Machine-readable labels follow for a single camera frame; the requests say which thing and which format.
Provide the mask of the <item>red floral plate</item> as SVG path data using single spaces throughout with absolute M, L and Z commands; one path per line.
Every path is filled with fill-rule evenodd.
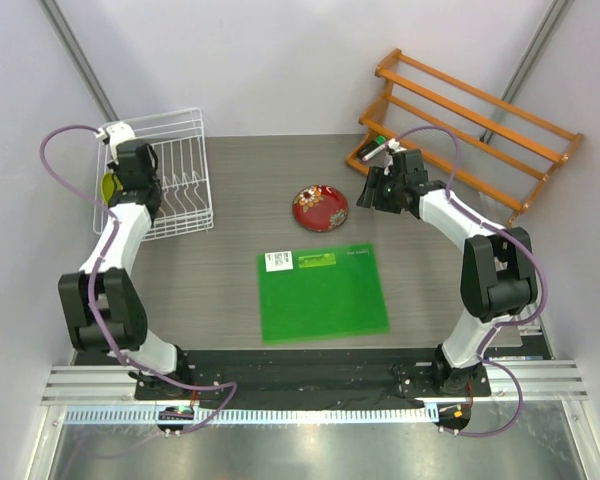
M 313 232 L 326 233 L 340 227 L 348 213 L 344 194 L 328 185 L 309 186 L 301 190 L 292 203 L 296 222 Z

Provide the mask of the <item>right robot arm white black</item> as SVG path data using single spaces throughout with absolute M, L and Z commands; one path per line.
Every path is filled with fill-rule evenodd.
M 370 167 L 356 204 L 387 213 L 408 212 L 436 228 L 462 254 L 463 310 L 451 335 L 435 350 L 429 377 L 441 396 L 460 396 L 482 364 L 502 323 L 538 295 L 529 234 L 506 229 L 466 205 L 442 181 L 429 178 L 420 150 L 394 142 L 389 163 Z

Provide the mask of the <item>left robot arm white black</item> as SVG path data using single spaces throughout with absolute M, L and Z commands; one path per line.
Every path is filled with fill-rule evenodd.
M 107 202 L 105 230 L 80 270 L 58 282 L 69 338 L 80 352 L 120 357 L 141 369 L 137 380 L 180 399 L 193 385 L 186 355 L 149 330 L 130 277 L 161 204 L 158 157 L 148 142 L 131 139 L 112 148 L 108 167 L 119 186 Z

